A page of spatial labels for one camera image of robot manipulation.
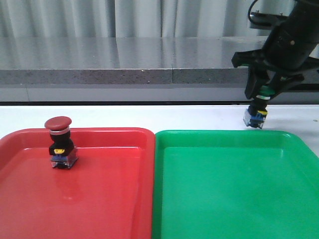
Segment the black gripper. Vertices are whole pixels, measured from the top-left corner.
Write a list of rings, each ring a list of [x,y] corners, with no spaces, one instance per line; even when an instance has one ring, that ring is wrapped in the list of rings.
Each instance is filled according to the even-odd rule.
[[[274,91],[271,100],[300,85],[305,79],[302,73],[319,69],[319,60],[310,57],[315,47],[315,43],[278,37],[267,39],[261,49],[235,52],[231,60],[233,66],[248,66],[246,98],[256,97],[261,87],[268,82],[266,70],[276,72],[269,82],[269,87]]]

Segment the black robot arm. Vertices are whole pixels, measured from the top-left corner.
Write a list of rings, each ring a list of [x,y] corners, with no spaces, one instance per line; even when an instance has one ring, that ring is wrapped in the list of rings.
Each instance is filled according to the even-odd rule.
[[[271,16],[272,31],[258,50],[235,52],[235,68],[247,66],[245,96],[256,98],[263,86],[272,89],[271,98],[299,85],[303,73],[318,70],[319,61],[310,54],[319,43],[319,2],[299,0],[285,19]]]

